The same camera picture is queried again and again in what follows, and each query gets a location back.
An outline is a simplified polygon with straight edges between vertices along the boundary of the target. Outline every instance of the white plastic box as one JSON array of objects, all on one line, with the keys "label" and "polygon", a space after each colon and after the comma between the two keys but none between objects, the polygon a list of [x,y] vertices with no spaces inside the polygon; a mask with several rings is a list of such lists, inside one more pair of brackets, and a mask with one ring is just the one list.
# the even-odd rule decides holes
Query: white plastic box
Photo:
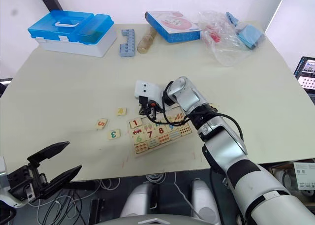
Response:
[{"label": "white plastic box", "polygon": [[46,50],[102,57],[117,38],[110,16],[52,11],[29,29]]}]

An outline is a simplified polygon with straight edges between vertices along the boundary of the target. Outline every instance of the number puzzle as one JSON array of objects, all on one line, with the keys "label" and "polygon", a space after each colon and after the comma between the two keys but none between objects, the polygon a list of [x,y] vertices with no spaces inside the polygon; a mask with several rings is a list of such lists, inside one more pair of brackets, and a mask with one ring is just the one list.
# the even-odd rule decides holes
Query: number puzzle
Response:
[{"label": "number puzzle", "polygon": [[[167,111],[166,115],[171,122],[184,119],[180,107]],[[157,114],[157,122],[161,121],[165,122],[163,115]],[[128,129],[133,142],[133,150],[137,156],[164,147],[192,133],[188,123],[180,127],[174,127],[152,123],[147,117],[138,117],[128,121]]]}]

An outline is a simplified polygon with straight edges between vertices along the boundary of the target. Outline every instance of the wooden puzzle piece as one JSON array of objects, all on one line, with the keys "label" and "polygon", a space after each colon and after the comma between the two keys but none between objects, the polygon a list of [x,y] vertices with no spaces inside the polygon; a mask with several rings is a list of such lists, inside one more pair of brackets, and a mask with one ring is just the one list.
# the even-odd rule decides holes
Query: wooden puzzle piece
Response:
[{"label": "wooden puzzle piece", "polygon": [[137,135],[134,135],[132,138],[133,138],[133,144],[134,145],[137,145],[139,143],[145,142],[146,139],[147,139],[147,137],[146,137],[144,132],[141,132],[141,133],[139,133]]},{"label": "wooden puzzle piece", "polygon": [[153,126],[154,126],[155,129],[157,129],[160,126],[164,126],[164,125],[163,124],[154,123]]},{"label": "wooden puzzle piece", "polygon": [[126,108],[118,108],[116,111],[116,115],[126,115],[127,109]]},{"label": "wooden puzzle piece", "polygon": [[145,124],[143,126],[143,129],[145,132],[149,132],[149,131],[153,131],[155,128],[154,128],[154,123],[148,123],[148,124]]},{"label": "wooden puzzle piece", "polygon": [[140,118],[133,119],[129,122],[130,128],[134,129],[135,127],[139,127],[142,125],[142,121]]},{"label": "wooden puzzle piece", "polygon": [[182,121],[184,119],[183,113],[178,113],[175,117],[173,117],[175,122]]},{"label": "wooden puzzle piece", "polygon": [[158,138],[153,138],[148,141],[149,149],[154,148],[159,145],[159,140]]},{"label": "wooden puzzle piece", "polygon": [[176,131],[173,131],[173,132],[171,132],[170,134],[169,134],[169,138],[171,139],[171,140],[175,140],[175,139],[177,139],[177,138],[179,138],[179,137],[181,137],[182,135],[181,135],[181,133],[179,132],[179,130],[176,130]]},{"label": "wooden puzzle piece", "polygon": [[180,129],[179,129],[181,135],[187,135],[191,133],[191,129],[189,127],[189,125],[186,123],[185,125],[183,125]]},{"label": "wooden puzzle piece", "polygon": [[164,134],[164,135],[160,135],[158,137],[158,140],[159,140],[160,144],[164,144],[165,142],[170,141],[171,139],[169,138],[169,134],[167,133],[167,134]]},{"label": "wooden puzzle piece", "polygon": [[101,118],[97,121],[96,123],[96,129],[99,130],[99,129],[103,129],[105,126],[106,126],[106,123],[107,123],[107,119],[105,118]]},{"label": "wooden puzzle piece", "polygon": [[177,127],[172,126],[172,125],[165,125],[165,128],[166,128],[166,131],[167,131],[167,132],[171,132],[171,131],[174,131],[175,128],[177,128]]},{"label": "wooden puzzle piece", "polygon": [[132,129],[132,130],[131,130],[132,137],[134,137],[135,135],[138,135],[138,134],[140,134],[140,133],[144,133],[142,127],[135,128],[135,129]]},{"label": "wooden puzzle piece", "polygon": [[137,154],[143,152],[143,151],[146,151],[149,149],[148,147],[148,143],[147,142],[144,142],[144,143],[140,143],[138,145],[135,145],[134,146],[134,149],[136,151]]},{"label": "wooden puzzle piece", "polygon": [[108,132],[107,134],[107,138],[109,140],[113,140],[113,139],[117,139],[120,137],[120,130],[119,129],[116,129],[116,130],[111,130]]},{"label": "wooden puzzle piece", "polygon": [[158,136],[167,133],[165,125],[157,126],[157,128],[155,129],[155,132],[157,133]]},{"label": "wooden puzzle piece", "polygon": [[150,139],[155,138],[157,136],[157,131],[153,129],[153,130],[145,132],[145,135],[146,135],[146,139],[150,140]]}]

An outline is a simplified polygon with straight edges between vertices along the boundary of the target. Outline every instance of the number 5 tile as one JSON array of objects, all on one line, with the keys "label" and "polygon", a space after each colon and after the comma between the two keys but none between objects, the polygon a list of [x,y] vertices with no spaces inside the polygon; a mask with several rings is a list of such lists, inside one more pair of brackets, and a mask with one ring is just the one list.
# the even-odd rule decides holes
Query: number 5 tile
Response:
[{"label": "number 5 tile", "polygon": [[107,138],[109,140],[113,140],[113,139],[117,139],[120,137],[120,130],[119,129],[116,129],[116,130],[111,130],[108,132],[107,134]]},{"label": "number 5 tile", "polygon": [[106,126],[106,123],[107,123],[107,119],[101,118],[97,121],[95,128],[97,130],[103,129]]}]

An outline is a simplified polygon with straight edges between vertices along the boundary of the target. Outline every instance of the blue plastic box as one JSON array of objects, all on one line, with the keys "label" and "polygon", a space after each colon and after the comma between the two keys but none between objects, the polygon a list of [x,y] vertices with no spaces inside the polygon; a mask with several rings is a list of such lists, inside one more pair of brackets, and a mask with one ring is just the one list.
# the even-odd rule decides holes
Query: blue plastic box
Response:
[{"label": "blue plastic box", "polygon": [[146,12],[145,18],[167,42],[200,39],[201,29],[179,11]]},{"label": "blue plastic box", "polygon": [[102,57],[117,38],[109,15],[54,10],[28,28],[46,50]]}]

